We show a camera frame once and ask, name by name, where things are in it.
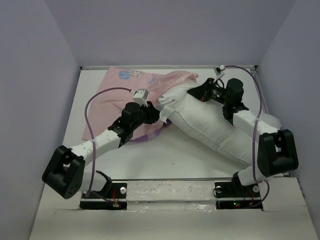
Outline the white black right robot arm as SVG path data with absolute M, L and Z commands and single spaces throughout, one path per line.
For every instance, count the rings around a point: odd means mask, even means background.
M 242 196 L 249 185 L 296 170 L 299 160 L 293 133 L 288 129 L 272 127 L 244 105 L 242 81 L 231 78 L 226 84 L 219 85 L 219 82 L 219 79 L 208 78 L 187 93 L 201 102 L 213 100 L 222 104 L 224 119 L 252 138 L 252 165 L 233 175 L 231 192 Z

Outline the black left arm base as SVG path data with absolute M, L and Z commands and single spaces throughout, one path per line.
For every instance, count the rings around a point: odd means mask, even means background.
M 92 190 L 88 196 L 82 192 L 79 208 L 81 210 L 126 210 L 128 183 L 113 181 L 100 170 L 97 170 L 96 173 L 104 178 L 104 185 L 100 191 Z

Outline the white pillow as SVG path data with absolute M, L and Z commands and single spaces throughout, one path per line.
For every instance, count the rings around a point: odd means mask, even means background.
M 225 158 L 251 165 L 252 136 L 225 120 L 222 104 L 213 100 L 201 102 L 187 93 L 197 86 L 198 83 L 187 79 L 167 90 L 158 99 L 167 111 L 164 116 L 188 136 Z

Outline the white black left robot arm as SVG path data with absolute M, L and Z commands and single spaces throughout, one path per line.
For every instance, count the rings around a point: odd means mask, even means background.
M 147 105 L 129 102 L 121 116 L 103 133 L 92 140 L 73 147 L 59 146 L 44 170 L 42 181 L 64 199 L 70 199 L 78 191 L 84 178 L 85 167 L 103 154 L 128 143 L 134 131 L 143 124 L 152 125 L 160 118 L 151 101 Z

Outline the pink printed pillowcase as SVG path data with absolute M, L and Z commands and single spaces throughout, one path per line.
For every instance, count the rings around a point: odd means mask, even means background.
M 169 89 L 185 82 L 196 82 L 199 75 L 195 72 L 175 70 L 167 74 L 148 73 L 138 70 L 111 67 L 105 74 L 98 92 L 88 109 L 87 118 L 94 136 L 100 135 L 121 115 L 125 105 L 133 101 L 129 90 L 148 90 L 147 100 L 154 107 L 159 106 L 159 98 Z

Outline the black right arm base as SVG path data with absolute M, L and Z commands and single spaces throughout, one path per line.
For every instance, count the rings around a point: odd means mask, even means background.
M 212 194 L 217 210 L 263 209 L 259 185 L 243 186 L 236 174 L 230 181 L 215 182 Z

